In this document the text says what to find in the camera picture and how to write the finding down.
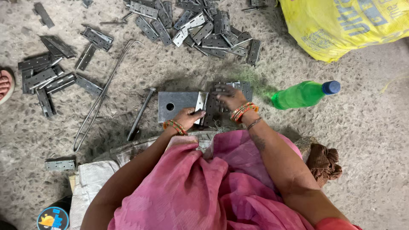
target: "brown cloth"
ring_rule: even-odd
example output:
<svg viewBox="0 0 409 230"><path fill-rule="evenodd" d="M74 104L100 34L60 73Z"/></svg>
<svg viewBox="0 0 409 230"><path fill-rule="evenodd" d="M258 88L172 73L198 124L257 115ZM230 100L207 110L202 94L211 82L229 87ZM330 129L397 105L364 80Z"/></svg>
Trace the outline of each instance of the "brown cloth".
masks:
<svg viewBox="0 0 409 230"><path fill-rule="evenodd" d="M311 154L307 166L320 188L328 180L338 179L342 175L341 166L336 164L338 159L336 149L327 149L321 144L311 144Z"/></svg>

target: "bent metal wire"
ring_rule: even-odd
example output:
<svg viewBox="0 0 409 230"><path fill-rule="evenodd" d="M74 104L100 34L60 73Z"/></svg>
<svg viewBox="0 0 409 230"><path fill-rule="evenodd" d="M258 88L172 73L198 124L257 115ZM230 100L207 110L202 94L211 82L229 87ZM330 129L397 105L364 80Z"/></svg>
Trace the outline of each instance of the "bent metal wire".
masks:
<svg viewBox="0 0 409 230"><path fill-rule="evenodd" d="M88 132L90 131L91 126L92 126L92 124L94 123L95 118L96 118L97 115L98 115L98 111L99 111L99 108L100 108L101 105L102 105L103 99L105 98L106 92L108 91L109 85L111 84L112 78L114 77L114 75L115 75L115 73L116 73L116 71L117 71L119 65L121 64L122 60L124 59L124 57L126 56L126 54L128 53L128 51L131 49L131 47L132 47L135 43L139 43L139 44L142 44L142 45L143 45L142 42L140 42L140 41L135 41L135 40L129 40L129 42L126 44L125 48L123 49L123 51L122 51L122 53L121 53L121 56L119 56L119 59L118 59L118 62L117 62L117 64L116 64L115 68L114 68L114 71L112 71L112 74L111 74L111 76L110 76L109 79L108 79L108 82L106 83L105 87L104 87L103 90L102 90L102 93L100 94L100 96L98 97L98 99L97 99L97 101L94 103L94 105L92 106L90 112L88 113L88 116L87 116L87 117L84 119L84 121L82 122L81 128L78 130L78 133L77 133L77 135L76 135L76 137L75 137L74 144L73 144L73 146L72 146L72 150L73 150L74 152L77 152L77 151L79 150L79 148L81 147L82 142L84 141L85 137L87 136ZM77 142L77 140L78 140L78 137L79 137L79 135L81 134L81 131L82 131L82 129L84 128L85 123L88 121L88 118L90 118L91 113L94 111L95 107L97 107L97 109L95 110L94 118L92 119L90 125L88 126L87 131L85 131L85 133L84 133L82 139L81 139L80 142L78 143L78 147L75 148L75 145L76 145L76 142Z"/></svg>

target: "hand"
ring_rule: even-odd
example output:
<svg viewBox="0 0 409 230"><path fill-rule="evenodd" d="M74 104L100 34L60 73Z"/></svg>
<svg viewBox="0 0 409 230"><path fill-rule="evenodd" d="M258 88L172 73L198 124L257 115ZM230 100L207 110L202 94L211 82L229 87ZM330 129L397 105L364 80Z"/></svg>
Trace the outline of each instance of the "hand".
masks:
<svg viewBox="0 0 409 230"><path fill-rule="evenodd" d="M206 111L198 111L195 113L195 107L183 108L181 111L179 111L179 113L173 120L181 124L187 131L193 126L193 123L195 123L195 121L204 117L205 114Z"/></svg>
<svg viewBox="0 0 409 230"><path fill-rule="evenodd" d="M217 100L223 101L231 111L247 103L246 97L243 95L243 93L240 90L233 88L232 86L216 85L215 88L225 90L215 91L211 94L217 95Z"/></svg>

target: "concrete floor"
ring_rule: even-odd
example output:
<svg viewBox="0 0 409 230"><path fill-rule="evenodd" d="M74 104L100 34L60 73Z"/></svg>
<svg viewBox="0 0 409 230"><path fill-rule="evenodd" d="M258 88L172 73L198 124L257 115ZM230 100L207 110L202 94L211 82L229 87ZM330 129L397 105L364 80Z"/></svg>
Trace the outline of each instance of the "concrete floor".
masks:
<svg viewBox="0 0 409 230"><path fill-rule="evenodd" d="M292 140L312 135L338 150L344 173L330 181L324 192L351 222L363 229L407 229L409 79L391 83L383 94L380 90L390 80L407 75L409 40L353 50L327 64L315 61L297 45L287 33L280 8L245 14L241 12L247 8L244 0L218 2L220 9L230 12L233 25L263 42L261 60L254 68L232 54L221 60L185 45L164 48L159 41L151 43L132 21L134 16L125 26L99 26L126 14L120 0L94 1L89 9L81 1L43 0L56 25L51 29L40 25L39 16L31 11L33 3L0 2L0 65L11 68L16 76L15 92L0 110L0 217L18 229L35 229L39 212L70 193L68 175L72 172L45 171L46 158L75 155L77 162L87 163L125 143L146 95L144 88L196 91L205 90L208 82L227 79L253 82L253 101L274 130ZM174 8L173 21L182 12ZM132 48L124 59L94 126L74 154L74 137L95 98L73 85L52 96L58 115L46 119L37 97L22 95L17 63L47 51L39 35L58 35L80 55L88 44L79 34L81 23L115 38L111 50L98 50L81 73L101 86L129 39L145 45ZM70 72L75 63L76 58L64 59L61 66ZM285 89L305 80L338 80L342 89L317 106L285 111L274 109L261 96L265 90ZM161 132L157 95L140 128L143 137Z"/></svg>

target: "black bracelet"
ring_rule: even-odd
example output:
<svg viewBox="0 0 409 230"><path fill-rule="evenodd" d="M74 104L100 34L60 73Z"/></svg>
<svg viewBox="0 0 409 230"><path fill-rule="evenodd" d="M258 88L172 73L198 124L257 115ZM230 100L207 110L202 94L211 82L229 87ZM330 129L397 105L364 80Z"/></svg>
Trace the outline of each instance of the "black bracelet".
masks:
<svg viewBox="0 0 409 230"><path fill-rule="evenodd" d="M253 127L255 124L257 124L259 121L261 121L261 118L258 118L257 120L253 121L251 125L247 128L247 130L250 130L251 127Z"/></svg>

